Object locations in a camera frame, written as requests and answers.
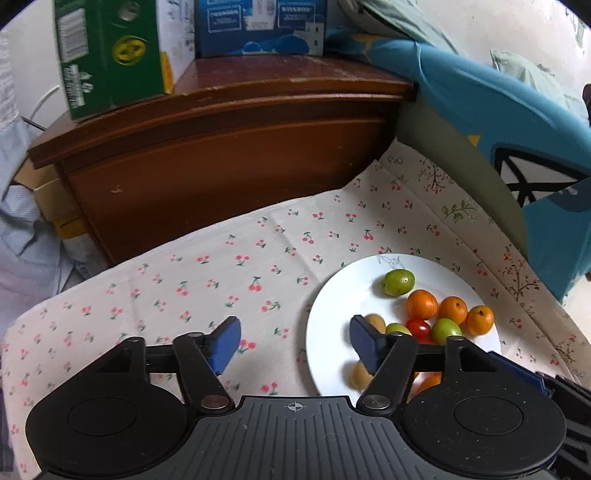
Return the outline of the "small green plum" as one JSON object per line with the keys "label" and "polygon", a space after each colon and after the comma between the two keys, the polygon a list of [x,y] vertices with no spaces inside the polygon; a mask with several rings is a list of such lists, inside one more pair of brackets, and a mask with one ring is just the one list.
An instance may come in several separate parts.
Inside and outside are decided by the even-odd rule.
{"label": "small green plum", "polygon": [[387,334],[393,333],[403,333],[407,335],[412,335],[412,332],[407,328],[406,325],[401,323],[391,323],[386,327]]}

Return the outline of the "brown longan one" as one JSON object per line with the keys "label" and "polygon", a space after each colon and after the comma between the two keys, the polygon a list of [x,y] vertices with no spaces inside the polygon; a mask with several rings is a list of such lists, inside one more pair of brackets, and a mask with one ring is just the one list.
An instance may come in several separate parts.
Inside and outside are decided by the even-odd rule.
{"label": "brown longan one", "polygon": [[372,325],[376,330],[378,330],[381,334],[386,333],[387,324],[384,321],[384,318],[378,314],[368,314],[365,316],[365,320]]}

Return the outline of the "red cherry tomato small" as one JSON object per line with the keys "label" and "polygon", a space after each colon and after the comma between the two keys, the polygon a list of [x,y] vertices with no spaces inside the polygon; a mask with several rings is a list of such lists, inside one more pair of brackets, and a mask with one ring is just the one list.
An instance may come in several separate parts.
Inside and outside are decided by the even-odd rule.
{"label": "red cherry tomato small", "polygon": [[406,322],[406,328],[421,343],[431,341],[431,326],[420,318],[412,318]]}

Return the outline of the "orange tangerine six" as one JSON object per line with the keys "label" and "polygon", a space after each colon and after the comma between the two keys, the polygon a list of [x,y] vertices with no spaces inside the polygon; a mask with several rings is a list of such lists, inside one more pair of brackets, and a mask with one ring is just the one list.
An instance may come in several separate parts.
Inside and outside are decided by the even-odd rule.
{"label": "orange tangerine six", "polygon": [[429,320],[438,314],[439,302],[429,291],[418,289],[408,296],[406,311],[410,319]]}

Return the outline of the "lone green plum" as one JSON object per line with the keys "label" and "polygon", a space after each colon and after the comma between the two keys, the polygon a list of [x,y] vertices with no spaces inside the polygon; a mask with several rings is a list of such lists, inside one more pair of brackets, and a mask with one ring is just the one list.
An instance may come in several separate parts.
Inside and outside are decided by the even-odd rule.
{"label": "lone green plum", "polygon": [[384,294],[400,297],[411,292],[415,287],[415,275],[407,269],[389,271],[383,277]]}

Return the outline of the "orange tangerine two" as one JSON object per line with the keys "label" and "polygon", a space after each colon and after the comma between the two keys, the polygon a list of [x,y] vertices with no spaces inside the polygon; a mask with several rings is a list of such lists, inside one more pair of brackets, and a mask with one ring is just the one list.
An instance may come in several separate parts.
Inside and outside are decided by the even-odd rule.
{"label": "orange tangerine two", "polygon": [[473,336],[487,334],[495,324],[495,314],[486,305],[479,305],[472,308],[465,321],[465,330]]}

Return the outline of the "white floral plate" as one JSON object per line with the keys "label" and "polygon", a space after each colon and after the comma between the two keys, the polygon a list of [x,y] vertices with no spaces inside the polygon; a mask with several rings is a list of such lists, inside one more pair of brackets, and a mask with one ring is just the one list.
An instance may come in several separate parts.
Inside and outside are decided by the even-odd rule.
{"label": "white floral plate", "polygon": [[349,341],[349,320],[356,314],[378,314],[388,324],[404,323],[406,298],[384,294],[383,277],[391,270],[406,269],[416,278],[416,287],[439,301],[462,298],[472,308],[483,300],[456,273],[420,256],[389,253],[360,259],[336,272],[318,292],[308,315],[305,347],[308,368],[322,396],[349,396],[356,403],[361,393],[349,384],[359,355]]}

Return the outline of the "orange tangerine one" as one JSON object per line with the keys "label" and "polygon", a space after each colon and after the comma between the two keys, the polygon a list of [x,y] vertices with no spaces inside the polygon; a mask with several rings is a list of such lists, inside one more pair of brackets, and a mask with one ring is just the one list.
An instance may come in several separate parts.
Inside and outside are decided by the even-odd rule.
{"label": "orange tangerine one", "polygon": [[439,305],[438,316],[454,321],[457,325],[463,324],[468,317],[466,302],[457,296],[446,297]]}

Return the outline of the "red cherry tomato long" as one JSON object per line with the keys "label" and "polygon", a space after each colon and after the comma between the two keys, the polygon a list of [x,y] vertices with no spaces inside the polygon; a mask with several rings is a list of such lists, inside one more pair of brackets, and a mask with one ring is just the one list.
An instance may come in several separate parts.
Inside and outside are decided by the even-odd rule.
{"label": "red cherry tomato long", "polygon": [[424,339],[420,339],[419,343],[422,345],[435,345],[435,346],[439,346],[439,344],[435,341],[433,341],[432,339],[429,338],[424,338]]}

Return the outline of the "orange tangerine four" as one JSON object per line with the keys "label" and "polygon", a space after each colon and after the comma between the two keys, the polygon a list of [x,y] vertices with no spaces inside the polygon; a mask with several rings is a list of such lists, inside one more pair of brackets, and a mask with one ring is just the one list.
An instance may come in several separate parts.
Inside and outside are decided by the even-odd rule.
{"label": "orange tangerine four", "polygon": [[434,386],[437,386],[442,381],[442,373],[441,372],[429,372],[425,373],[421,377],[421,383],[417,387],[416,394],[420,394]]}

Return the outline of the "cardboard box on floor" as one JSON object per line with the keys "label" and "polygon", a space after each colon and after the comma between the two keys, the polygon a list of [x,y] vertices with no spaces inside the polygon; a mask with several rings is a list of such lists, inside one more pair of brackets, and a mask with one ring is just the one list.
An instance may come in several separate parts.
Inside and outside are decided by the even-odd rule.
{"label": "cardboard box on floor", "polygon": [[61,239],[70,240],[88,233],[75,202],[53,165],[35,169],[27,157],[14,181],[32,191],[42,216],[55,227]]}

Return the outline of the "blue patterned pillow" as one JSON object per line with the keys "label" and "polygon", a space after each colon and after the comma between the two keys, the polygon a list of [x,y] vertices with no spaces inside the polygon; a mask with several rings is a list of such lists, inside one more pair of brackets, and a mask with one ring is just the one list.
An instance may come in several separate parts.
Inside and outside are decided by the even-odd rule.
{"label": "blue patterned pillow", "polygon": [[329,32],[325,49],[417,84],[428,106],[503,178],[525,222],[528,260],[563,300],[590,271],[590,128],[523,83],[410,39]]}

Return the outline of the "brown wooden cabinet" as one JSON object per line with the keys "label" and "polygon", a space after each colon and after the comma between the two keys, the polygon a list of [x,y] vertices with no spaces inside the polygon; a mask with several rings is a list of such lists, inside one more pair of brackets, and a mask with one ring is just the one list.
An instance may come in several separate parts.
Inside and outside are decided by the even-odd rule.
{"label": "brown wooden cabinet", "polygon": [[394,140],[417,86],[311,56],[195,61],[173,94],[74,122],[30,148],[54,166],[106,259],[346,185]]}

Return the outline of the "pale green pillow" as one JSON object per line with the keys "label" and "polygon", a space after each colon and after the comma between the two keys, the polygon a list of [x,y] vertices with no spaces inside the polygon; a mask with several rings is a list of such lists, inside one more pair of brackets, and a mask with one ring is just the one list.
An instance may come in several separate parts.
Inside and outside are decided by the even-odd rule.
{"label": "pale green pillow", "polygon": [[588,110],[581,95],[561,83],[549,68],[506,50],[491,49],[490,56],[492,65],[498,72],[521,81],[584,122],[589,122]]}

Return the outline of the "green milk carton box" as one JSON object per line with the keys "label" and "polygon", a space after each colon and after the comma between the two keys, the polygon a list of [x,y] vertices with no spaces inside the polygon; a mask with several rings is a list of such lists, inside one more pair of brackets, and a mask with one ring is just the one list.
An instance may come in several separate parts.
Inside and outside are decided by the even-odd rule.
{"label": "green milk carton box", "polygon": [[173,92],[195,59],[193,1],[55,1],[70,117],[81,121]]}

